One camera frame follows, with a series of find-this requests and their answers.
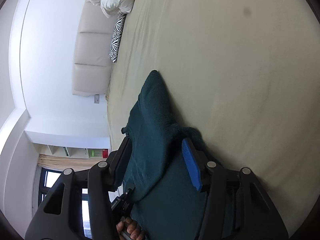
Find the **beige curtain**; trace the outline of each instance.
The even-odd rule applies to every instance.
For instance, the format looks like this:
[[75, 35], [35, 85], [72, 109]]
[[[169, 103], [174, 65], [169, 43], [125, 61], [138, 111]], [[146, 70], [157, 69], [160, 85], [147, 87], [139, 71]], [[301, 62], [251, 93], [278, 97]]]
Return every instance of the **beige curtain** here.
[[64, 158], [51, 155], [39, 155], [38, 165], [51, 170], [63, 171], [66, 168], [72, 168], [74, 171], [90, 169], [96, 163], [105, 159], [75, 159]]

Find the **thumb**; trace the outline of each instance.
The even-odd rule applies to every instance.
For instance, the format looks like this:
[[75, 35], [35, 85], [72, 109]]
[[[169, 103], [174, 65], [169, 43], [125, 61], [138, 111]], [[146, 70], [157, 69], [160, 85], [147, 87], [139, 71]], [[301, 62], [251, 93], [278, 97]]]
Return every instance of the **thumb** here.
[[116, 228], [117, 228], [117, 231], [118, 232], [121, 232], [123, 230], [123, 227], [124, 227], [124, 223], [122, 221], [120, 221], [117, 225], [116, 225]]

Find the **dark teal blanket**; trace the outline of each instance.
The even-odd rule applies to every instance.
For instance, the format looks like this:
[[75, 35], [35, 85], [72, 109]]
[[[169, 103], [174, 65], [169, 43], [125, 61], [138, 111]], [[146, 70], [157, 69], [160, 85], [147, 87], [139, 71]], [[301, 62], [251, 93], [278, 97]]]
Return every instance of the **dark teal blanket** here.
[[135, 185], [132, 218], [150, 240], [194, 240], [204, 213], [206, 195], [193, 187], [181, 153], [182, 139], [191, 138], [209, 160], [198, 130], [182, 127], [171, 111], [161, 75], [153, 70], [122, 129], [132, 140], [124, 188]]

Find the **black and white striped cushion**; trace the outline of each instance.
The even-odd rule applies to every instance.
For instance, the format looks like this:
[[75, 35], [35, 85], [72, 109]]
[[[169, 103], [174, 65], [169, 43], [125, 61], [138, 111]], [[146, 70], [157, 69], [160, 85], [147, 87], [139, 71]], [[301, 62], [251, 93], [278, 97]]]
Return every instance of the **black and white striped cushion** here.
[[118, 58], [118, 51], [119, 51], [119, 46], [120, 46], [120, 41], [121, 41], [121, 36], [122, 36], [122, 31], [123, 31], [124, 21], [126, 16], [127, 14], [124, 14], [124, 13], [119, 14], [118, 20], [115, 25], [115, 30], [113, 31], [113, 35], [112, 35], [109, 56], [111, 60], [115, 63], [117, 62], [117, 58]]

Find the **beige bed sheet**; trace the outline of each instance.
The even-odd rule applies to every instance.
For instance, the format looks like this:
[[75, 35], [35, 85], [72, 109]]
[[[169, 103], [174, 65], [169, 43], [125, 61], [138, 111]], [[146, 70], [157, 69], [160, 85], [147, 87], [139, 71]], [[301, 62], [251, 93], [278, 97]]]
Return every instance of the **beige bed sheet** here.
[[291, 235], [320, 194], [320, 25], [305, 0], [136, 0], [113, 68], [113, 149], [158, 70], [177, 119], [250, 167]]

